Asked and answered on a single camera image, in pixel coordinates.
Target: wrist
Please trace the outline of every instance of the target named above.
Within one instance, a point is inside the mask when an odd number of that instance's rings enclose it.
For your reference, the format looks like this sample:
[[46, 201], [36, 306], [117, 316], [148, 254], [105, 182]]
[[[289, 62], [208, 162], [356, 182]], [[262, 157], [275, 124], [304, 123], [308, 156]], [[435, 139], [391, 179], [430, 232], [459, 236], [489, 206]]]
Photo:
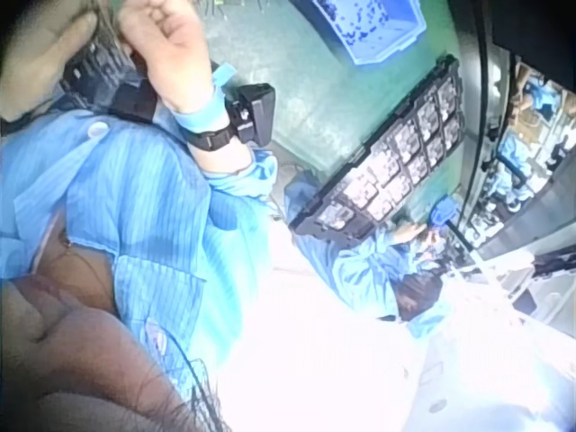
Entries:
[[193, 97], [188, 98], [187, 100], [174, 101], [173, 103], [168, 102], [168, 107], [171, 111], [182, 115], [199, 113], [210, 103], [214, 97], [215, 91], [216, 88], [212, 83], [210, 83], [210, 85], [205, 86], [203, 90], [195, 91]]

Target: hair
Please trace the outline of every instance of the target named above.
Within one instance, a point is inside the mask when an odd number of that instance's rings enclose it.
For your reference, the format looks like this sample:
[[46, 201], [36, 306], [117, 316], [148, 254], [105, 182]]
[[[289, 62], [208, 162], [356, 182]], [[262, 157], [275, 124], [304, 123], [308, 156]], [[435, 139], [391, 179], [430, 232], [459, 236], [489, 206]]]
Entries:
[[417, 304], [413, 309], [399, 305], [400, 317], [410, 321], [429, 310], [440, 298], [443, 285], [442, 279], [432, 272], [406, 274], [401, 282], [392, 281], [391, 287], [397, 298], [408, 297]]

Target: blue bin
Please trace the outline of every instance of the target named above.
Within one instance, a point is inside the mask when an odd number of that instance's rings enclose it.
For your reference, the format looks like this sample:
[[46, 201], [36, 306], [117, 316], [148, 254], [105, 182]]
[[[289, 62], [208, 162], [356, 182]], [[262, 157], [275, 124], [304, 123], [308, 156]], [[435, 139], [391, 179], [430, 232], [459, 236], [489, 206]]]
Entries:
[[312, 0], [357, 65], [380, 63], [426, 30], [419, 0]]

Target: black strap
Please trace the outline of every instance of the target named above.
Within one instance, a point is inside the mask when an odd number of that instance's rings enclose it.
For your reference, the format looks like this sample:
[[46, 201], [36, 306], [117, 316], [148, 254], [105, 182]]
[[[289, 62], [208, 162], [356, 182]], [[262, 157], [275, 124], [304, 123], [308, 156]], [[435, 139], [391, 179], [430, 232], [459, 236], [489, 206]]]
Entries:
[[122, 84], [110, 106], [110, 114], [131, 122], [152, 123], [158, 96], [149, 80], [144, 79], [140, 86]]
[[27, 112], [22, 118], [16, 121], [6, 121], [0, 119], [0, 136], [8, 135], [24, 129], [32, 121], [32, 114]]

